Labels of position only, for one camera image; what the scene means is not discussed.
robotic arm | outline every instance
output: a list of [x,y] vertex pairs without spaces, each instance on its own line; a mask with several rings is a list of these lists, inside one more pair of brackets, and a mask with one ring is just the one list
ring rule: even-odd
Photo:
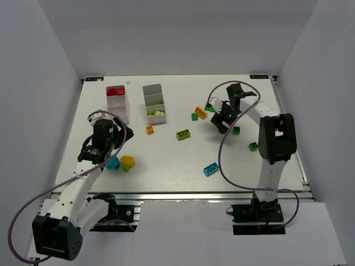
[[[253,92],[244,92],[240,83],[227,88],[229,101],[217,97],[209,104],[216,110],[211,122],[224,134],[241,112],[247,110],[258,99]],[[256,220],[263,220],[276,210],[277,192],[282,170],[291,155],[296,152],[295,123],[291,114],[280,114],[259,102],[247,115],[260,127],[258,150],[262,157],[262,167],[258,188],[274,191],[254,191],[251,210]]]
[[[94,132],[83,144],[73,177],[95,165],[106,161],[114,149],[123,142],[124,130],[118,130],[112,120],[105,115],[93,115],[90,120]],[[133,137],[133,131],[126,125],[126,140]],[[32,223],[36,251],[39,254],[73,260],[77,257],[83,237],[101,219],[112,220],[116,217],[115,197],[105,193],[97,194],[80,211],[83,202],[103,168],[80,176],[68,184],[57,202],[45,216],[37,215]]]

white wall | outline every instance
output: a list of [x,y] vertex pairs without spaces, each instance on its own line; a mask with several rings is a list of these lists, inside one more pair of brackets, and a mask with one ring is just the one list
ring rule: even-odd
[[39,0],[86,75],[278,74],[317,0]]
[[[13,215],[53,185],[78,101],[80,80],[36,0],[0,3],[0,257],[23,265],[7,247]],[[40,201],[15,225],[25,255]]]
[[314,196],[355,265],[355,2],[319,1],[279,76]]

white divided bin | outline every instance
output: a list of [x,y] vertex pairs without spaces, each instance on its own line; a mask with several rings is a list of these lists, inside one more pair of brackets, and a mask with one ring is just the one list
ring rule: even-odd
[[[166,122],[166,112],[161,84],[143,86],[143,95],[148,123],[152,125]],[[156,111],[163,111],[165,114],[149,116]]]
[[[109,86],[106,87],[106,92],[110,89],[117,91],[122,89],[122,86]],[[107,96],[107,110],[119,116],[125,124],[129,123],[129,101],[127,90],[124,89],[124,95]]]

yellow object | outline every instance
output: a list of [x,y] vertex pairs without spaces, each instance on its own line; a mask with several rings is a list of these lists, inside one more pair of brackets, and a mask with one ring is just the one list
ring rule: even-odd
[[152,126],[147,126],[147,127],[146,127],[146,132],[148,133],[148,135],[154,133],[153,127],[152,127]]
[[205,119],[207,117],[207,112],[199,106],[196,107],[195,113],[197,113],[202,119]]
[[135,165],[134,158],[127,155],[122,156],[121,163],[124,163],[125,165],[129,165],[131,168]]

blue block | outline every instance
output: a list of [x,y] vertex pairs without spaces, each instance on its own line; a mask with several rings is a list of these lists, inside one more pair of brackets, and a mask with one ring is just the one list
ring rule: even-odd
[[206,174],[206,176],[210,176],[213,173],[217,172],[219,169],[218,164],[216,164],[215,162],[211,165],[208,165],[208,167],[204,168],[204,173]]
[[117,170],[118,168],[120,168],[120,161],[118,160],[117,157],[114,157],[114,158],[112,158],[111,161],[106,163],[105,167],[107,169],[116,169]]

